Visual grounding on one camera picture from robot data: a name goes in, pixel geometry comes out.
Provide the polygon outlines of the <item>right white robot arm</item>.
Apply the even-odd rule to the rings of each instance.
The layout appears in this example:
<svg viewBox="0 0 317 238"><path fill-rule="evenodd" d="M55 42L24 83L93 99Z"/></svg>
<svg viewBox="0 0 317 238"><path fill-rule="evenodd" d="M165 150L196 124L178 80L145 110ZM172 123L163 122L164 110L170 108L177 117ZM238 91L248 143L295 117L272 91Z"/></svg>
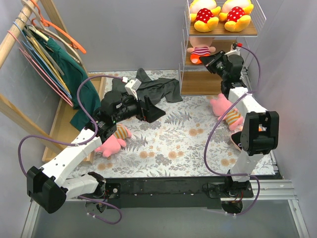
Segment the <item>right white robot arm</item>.
<svg viewBox="0 0 317 238"><path fill-rule="evenodd" d="M205 191L211 198L252 197L251 173L262 157L278 145L279 114L262 107L244 84L241 75L244 60L237 51L220 51L200 60L209 72L221 77L222 94L244 118L242 150L236 164L222 174L222 182L208 183Z"/></svg>

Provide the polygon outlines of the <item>wooden clothes rack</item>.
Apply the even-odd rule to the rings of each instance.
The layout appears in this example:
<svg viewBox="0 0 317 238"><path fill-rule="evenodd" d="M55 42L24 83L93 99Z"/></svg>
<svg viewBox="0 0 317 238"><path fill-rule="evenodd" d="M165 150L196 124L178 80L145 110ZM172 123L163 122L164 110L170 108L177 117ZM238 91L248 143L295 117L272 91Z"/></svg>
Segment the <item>wooden clothes rack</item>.
<svg viewBox="0 0 317 238"><path fill-rule="evenodd" d="M0 1L0 41L9 34L22 4L19 0ZM70 143L79 131L70 124L74 111L67 103L60 102L60 96L38 75L15 43L0 69L0 94L44 132L50 132L58 141ZM0 168L18 169L17 149L22 138L29 135L21 126L0 112ZM23 142L21 154L25 169L40 166L55 153L36 139Z"/></svg>

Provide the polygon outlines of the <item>yellow hanger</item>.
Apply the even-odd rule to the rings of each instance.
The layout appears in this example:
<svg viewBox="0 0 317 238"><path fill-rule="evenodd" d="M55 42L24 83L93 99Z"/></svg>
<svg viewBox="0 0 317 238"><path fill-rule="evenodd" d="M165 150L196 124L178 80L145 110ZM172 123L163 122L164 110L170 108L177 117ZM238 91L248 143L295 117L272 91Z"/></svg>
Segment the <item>yellow hanger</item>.
<svg viewBox="0 0 317 238"><path fill-rule="evenodd" d="M53 76L58 81L58 84L62 87L62 89L70 95L70 91L67 88L65 82L63 81L62 77L59 74L59 71L55 66L57 64L54 62L52 57L49 55L49 53L37 42L37 40L33 37L27 36L27 39L32 44L33 48L37 51L37 53L42 57L43 61L48 65L48 68L52 72Z"/></svg>

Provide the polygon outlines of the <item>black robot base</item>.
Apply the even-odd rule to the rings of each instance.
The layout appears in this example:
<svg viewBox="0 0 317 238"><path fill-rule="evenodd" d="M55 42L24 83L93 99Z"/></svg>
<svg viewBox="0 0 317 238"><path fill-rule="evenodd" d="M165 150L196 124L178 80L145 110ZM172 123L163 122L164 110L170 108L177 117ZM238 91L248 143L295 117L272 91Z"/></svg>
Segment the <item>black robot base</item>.
<svg viewBox="0 0 317 238"><path fill-rule="evenodd" d="M237 212L241 198L253 198L250 182L239 185L228 177L108 178L96 192L83 192L118 208L207 208L221 210L230 201Z"/></svg>

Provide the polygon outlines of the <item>blue hanger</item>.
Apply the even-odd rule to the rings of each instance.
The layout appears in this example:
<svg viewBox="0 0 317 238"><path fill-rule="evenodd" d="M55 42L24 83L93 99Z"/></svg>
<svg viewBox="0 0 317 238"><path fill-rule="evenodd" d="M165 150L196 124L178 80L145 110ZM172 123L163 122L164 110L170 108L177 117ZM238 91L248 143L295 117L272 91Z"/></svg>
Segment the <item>blue hanger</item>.
<svg viewBox="0 0 317 238"><path fill-rule="evenodd" d="M21 30L21 28L18 26L17 23L13 22L13 24L19 29L19 31L22 33L22 36L24 37L25 41L23 42L23 44L26 46L26 48L28 49L28 51L30 52L31 56L33 57L33 59L35 60L36 63L39 64L39 66L41 66L43 68L43 70L47 73L47 75L57 84L57 86L62 90L63 93L65 93L65 95L69 98L72 99L72 96L67 94L62 87L58 84L58 81L56 80L56 78L53 76L52 72L50 71L50 69L48 68L48 65L43 61L42 57L37 53L37 51L33 48L32 44L29 42L29 40L26 37L26 34L23 30Z"/></svg>

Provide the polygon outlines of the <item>yellow frog plush small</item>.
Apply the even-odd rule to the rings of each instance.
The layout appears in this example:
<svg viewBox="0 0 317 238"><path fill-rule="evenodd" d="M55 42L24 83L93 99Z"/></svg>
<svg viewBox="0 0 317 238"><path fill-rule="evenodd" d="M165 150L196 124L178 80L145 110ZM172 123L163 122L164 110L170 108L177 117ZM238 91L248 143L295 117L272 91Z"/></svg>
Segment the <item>yellow frog plush small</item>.
<svg viewBox="0 0 317 238"><path fill-rule="evenodd" d="M253 9L250 0L227 0L221 8L219 20L224 23L225 30L241 32L249 26Z"/></svg>

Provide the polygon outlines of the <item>pink hanger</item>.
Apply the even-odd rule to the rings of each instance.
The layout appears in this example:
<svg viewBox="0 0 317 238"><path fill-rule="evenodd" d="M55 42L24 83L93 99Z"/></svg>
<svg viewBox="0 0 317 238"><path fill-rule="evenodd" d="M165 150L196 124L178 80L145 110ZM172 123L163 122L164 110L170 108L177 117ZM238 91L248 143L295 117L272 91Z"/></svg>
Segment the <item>pink hanger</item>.
<svg viewBox="0 0 317 238"><path fill-rule="evenodd" d="M47 73L43 70L38 63L36 63L33 58L27 53L24 46L21 42L15 37L9 30L7 31L20 45L19 50L27 59L27 61L31 64L31 66L35 69L37 74L71 107L73 107L72 101L62 92L62 90L57 86L57 84L47 75Z"/></svg>

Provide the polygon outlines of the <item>black-haired doll striped shirt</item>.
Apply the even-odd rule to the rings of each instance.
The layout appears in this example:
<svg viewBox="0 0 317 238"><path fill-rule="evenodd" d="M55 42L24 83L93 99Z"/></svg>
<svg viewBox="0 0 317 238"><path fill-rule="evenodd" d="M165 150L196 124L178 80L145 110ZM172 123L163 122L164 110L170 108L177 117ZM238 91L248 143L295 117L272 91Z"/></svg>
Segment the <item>black-haired doll striped shirt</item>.
<svg viewBox="0 0 317 238"><path fill-rule="evenodd" d="M212 37L189 37L191 47L187 49L190 53L190 61L193 64L201 64L200 57L210 56L216 51L212 46L214 38Z"/></svg>

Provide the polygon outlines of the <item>green shirt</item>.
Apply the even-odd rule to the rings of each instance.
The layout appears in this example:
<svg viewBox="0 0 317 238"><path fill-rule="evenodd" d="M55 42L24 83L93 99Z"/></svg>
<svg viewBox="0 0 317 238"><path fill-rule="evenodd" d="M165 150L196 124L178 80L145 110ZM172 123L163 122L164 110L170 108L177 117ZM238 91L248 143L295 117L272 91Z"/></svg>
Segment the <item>green shirt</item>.
<svg viewBox="0 0 317 238"><path fill-rule="evenodd" d="M70 121L70 124L78 131L90 121L88 116L79 106L77 100L77 90L80 84L88 78L84 69L52 38L45 43L40 37L35 37L39 43L47 50L51 57L55 60L61 70L64 72L62 79L72 96L73 109L77 112ZM97 90L91 81L86 82L80 90L80 101L86 111L92 116L93 112L101 106L101 100Z"/></svg>

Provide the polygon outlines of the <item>orange hanger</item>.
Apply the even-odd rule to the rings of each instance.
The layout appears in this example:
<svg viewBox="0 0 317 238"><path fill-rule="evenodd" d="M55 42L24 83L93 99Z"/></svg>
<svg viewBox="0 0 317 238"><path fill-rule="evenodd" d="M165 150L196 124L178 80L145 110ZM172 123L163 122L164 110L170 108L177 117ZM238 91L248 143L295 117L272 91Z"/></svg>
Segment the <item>orange hanger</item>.
<svg viewBox="0 0 317 238"><path fill-rule="evenodd" d="M74 40L68 33L66 33L64 30L60 29L58 26L53 24L52 22L47 21L41 14L41 10L37 3L35 3L34 0L31 0L32 4L37 8L38 14L39 14L39 22L41 22L44 26L50 27L52 26L55 30L57 30L59 33L61 33L63 36L65 36L70 42L73 48L79 49L82 53L86 54L87 51L76 41Z"/></svg>

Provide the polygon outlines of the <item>pink pig plush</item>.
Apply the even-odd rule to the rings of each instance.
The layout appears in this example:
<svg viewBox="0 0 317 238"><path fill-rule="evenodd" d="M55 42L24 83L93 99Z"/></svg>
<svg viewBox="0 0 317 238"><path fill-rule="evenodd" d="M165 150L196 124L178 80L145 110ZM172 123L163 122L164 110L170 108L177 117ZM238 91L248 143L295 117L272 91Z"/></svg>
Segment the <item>pink pig plush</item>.
<svg viewBox="0 0 317 238"><path fill-rule="evenodd" d="M125 139L131 138L131 131L122 124L117 124L116 132L111 135L100 147L95 149L96 153L101 153L103 157L108 158L118 153L121 148L126 147Z"/></svg>
<svg viewBox="0 0 317 238"><path fill-rule="evenodd" d="M216 99L211 99L210 104L213 113L218 116L218 120L232 106L232 103L222 93L218 94ZM234 131L242 125L243 116L236 108L232 108L222 120L226 121L229 130Z"/></svg>

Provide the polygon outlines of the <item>grey hanger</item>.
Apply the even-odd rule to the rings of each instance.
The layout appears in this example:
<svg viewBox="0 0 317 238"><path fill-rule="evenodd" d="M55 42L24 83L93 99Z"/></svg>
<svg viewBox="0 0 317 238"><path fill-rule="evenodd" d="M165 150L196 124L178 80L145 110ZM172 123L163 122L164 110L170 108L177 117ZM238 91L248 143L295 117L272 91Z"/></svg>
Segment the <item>grey hanger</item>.
<svg viewBox="0 0 317 238"><path fill-rule="evenodd" d="M61 68L58 66L55 60L51 57L51 55L47 52L47 50L39 43L39 41L35 37L36 36L40 37L42 40L44 40L45 43L48 42L49 38L31 25L26 24L25 30L32 44L34 45L34 48L38 51L38 53L41 56L44 56L44 59L49 63L51 68L54 69L57 75L59 76L64 75L64 72L61 70Z"/></svg>

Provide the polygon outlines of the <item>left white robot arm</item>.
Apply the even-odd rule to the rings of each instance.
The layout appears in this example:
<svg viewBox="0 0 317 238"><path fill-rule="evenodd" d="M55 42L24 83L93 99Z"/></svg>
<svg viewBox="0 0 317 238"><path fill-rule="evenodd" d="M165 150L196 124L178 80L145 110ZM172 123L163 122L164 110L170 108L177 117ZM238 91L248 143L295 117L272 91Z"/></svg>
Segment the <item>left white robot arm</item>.
<svg viewBox="0 0 317 238"><path fill-rule="evenodd" d="M69 179L69 174L91 152L100 147L117 130L117 123L131 117L148 123L165 115L155 106L149 96L137 99L124 97L118 91L109 91L101 106L93 114L93 122L86 124L71 146L41 168L31 167L27 174L27 194L49 214L56 212L66 200L83 194L101 198L106 191L106 179L89 172L78 178Z"/></svg>

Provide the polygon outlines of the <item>dark grey cloth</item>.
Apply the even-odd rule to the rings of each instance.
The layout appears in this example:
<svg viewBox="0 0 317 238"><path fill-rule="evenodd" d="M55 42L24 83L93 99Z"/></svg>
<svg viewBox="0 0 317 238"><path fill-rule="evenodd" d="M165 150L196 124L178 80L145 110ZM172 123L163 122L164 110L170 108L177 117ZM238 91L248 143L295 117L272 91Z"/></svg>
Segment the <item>dark grey cloth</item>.
<svg viewBox="0 0 317 238"><path fill-rule="evenodd" d="M150 77L143 68L139 68L136 72L123 74L122 77L127 77L129 80L136 78L141 81L137 96L142 101L144 101L145 96L148 96L154 105L158 104L163 98L168 103L183 101L180 96L180 83L175 78Z"/></svg>

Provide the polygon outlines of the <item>yellow frog plush big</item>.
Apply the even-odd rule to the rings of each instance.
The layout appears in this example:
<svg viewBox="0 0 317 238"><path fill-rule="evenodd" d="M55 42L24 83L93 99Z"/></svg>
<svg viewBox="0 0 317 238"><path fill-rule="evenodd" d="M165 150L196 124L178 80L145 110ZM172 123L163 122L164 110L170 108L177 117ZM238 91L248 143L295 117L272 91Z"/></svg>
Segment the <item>yellow frog plush big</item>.
<svg viewBox="0 0 317 238"><path fill-rule="evenodd" d="M198 32L211 32L218 26L221 7L215 0L194 0L189 11L191 23Z"/></svg>

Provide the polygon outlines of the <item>beige hanger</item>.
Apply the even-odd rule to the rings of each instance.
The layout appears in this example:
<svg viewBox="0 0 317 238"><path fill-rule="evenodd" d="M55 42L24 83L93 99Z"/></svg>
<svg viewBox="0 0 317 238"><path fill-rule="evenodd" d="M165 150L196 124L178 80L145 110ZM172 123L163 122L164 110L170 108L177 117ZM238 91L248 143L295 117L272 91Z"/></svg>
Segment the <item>beige hanger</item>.
<svg viewBox="0 0 317 238"><path fill-rule="evenodd" d="M84 68L84 63L83 63L81 57L79 56L79 54L77 53L77 50L79 50L79 49L73 48L71 45L71 42L65 36L63 36L61 33L59 33L57 30L55 30L52 26L46 27L41 22L39 22L38 20L40 18L39 18L37 8L32 4L32 2L30 0L23 0L21 3L23 6L27 7L31 11L31 13L35 16L33 19L30 20L31 25L33 27L35 27L37 30L39 30L40 32L45 33L49 37L60 41L64 45L67 53L82 68ZM40 3L42 4L45 12L47 13L48 17L50 18L49 20L47 20L47 19L46 20L49 22L52 22L53 24L58 26L60 29L62 29L66 33L68 33L68 31L64 25L64 22L60 16L56 6L55 6L55 3L52 0L42 0L42 1L40 1Z"/></svg>

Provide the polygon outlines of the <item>floral table mat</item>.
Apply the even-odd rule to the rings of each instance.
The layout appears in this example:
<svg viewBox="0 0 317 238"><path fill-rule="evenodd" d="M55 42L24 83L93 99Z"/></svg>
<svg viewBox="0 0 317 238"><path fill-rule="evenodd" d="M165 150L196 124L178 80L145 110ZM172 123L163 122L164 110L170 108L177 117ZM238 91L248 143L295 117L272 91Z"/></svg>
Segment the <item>floral table mat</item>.
<svg viewBox="0 0 317 238"><path fill-rule="evenodd" d="M183 101L158 107L166 115L153 123L123 121L132 133L126 147L104 158L94 156L70 174L76 178L94 171L106 178L195 177L226 173L240 154L230 140L227 123L217 124L210 96L185 96Z"/></svg>

